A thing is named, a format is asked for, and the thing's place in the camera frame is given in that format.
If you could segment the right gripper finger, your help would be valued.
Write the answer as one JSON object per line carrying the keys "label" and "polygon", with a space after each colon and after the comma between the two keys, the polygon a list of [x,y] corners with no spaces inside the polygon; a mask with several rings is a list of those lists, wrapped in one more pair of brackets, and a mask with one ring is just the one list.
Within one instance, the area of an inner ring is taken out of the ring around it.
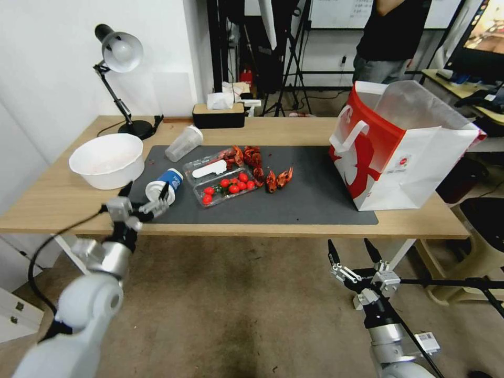
{"label": "right gripper finger", "polygon": [[331,274],[341,283],[350,282],[357,284],[362,281],[362,277],[350,268],[341,264],[338,252],[332,240],[328,239],[328,259],[331,265]]}
{"label": "right gripper finger", "polygon": [[401,279],[392,270],[390,264],[382,259],[380,252],[368,238],[364,238],[364,243],[375,270],[371,279],[371,287],[377,290],[383,297],[391,298],[396,294]]}

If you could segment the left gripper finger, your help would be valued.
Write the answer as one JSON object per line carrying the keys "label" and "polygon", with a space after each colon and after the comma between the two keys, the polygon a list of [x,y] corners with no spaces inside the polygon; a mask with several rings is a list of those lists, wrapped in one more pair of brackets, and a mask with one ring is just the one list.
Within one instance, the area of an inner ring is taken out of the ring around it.
{"label": "left gripper finger", "polygon": [[153,220],[175,202],[175,189],[169,182],[150,182],[145,188],[145,195],[149,201],[139,207],[139,220]]}
{"label": "left gripper finger", "polygon": [[130,181],[119,191],[116,197],[112,198],[105,204],[107,212],[114,223],[125,223],[133,212],[133,207],[129,199],[132,185],[133,181]]}

